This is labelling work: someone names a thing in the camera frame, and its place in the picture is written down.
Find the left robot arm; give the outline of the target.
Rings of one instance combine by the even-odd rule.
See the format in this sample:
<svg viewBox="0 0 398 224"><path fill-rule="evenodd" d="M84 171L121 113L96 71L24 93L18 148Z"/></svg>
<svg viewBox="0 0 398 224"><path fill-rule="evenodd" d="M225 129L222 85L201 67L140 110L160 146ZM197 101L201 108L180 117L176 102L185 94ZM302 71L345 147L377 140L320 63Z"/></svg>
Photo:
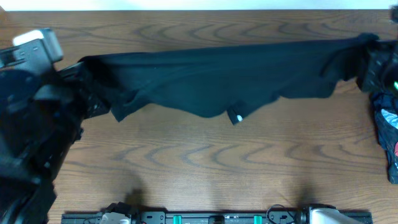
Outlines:
<svg viewBox="0 0 398 224"><path fill-rule="evenodd" d="M95 110L93 76L78 63L59 72L1 72L1 223L46 223L53 181L81 123Z"/></svg>

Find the black polo shirt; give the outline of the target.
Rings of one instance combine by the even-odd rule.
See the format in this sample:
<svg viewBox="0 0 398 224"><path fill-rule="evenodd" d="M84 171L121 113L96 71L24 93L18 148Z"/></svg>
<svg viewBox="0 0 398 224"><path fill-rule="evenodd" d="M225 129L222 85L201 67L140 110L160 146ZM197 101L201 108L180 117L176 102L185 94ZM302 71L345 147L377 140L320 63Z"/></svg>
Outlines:
<svg viewBox="0 0 398 224"><path fill-rule="evenodd" d="M153 53L92 55L80 62L93 91L122 120L148 104L238 123L284 98L327 98L362 72L377 35Z"/></svg>

